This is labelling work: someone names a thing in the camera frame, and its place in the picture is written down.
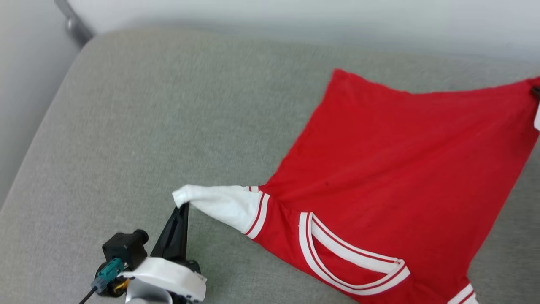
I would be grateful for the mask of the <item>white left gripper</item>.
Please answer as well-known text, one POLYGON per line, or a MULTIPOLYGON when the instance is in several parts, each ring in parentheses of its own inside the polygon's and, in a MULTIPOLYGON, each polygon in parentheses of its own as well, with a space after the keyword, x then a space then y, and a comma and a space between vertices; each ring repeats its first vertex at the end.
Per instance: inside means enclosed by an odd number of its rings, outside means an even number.
POLYGON ((151 252, 152 257, 113 257, 96 273, 96 293, 126 304, 200 304, 207 279, 189 268, 187 250, 189 203, 174 208, 151 252))

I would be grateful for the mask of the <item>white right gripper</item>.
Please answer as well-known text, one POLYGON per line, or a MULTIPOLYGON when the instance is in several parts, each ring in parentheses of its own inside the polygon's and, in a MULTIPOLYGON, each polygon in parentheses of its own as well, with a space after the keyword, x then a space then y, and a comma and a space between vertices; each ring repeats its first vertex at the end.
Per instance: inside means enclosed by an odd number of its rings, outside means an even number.
POLYGON ((540 87, 538 85, 534 85, 531 88, 531 95, 538 100, 537 102, 537 109, 534 116, 534 128, 540 132, 540 87))

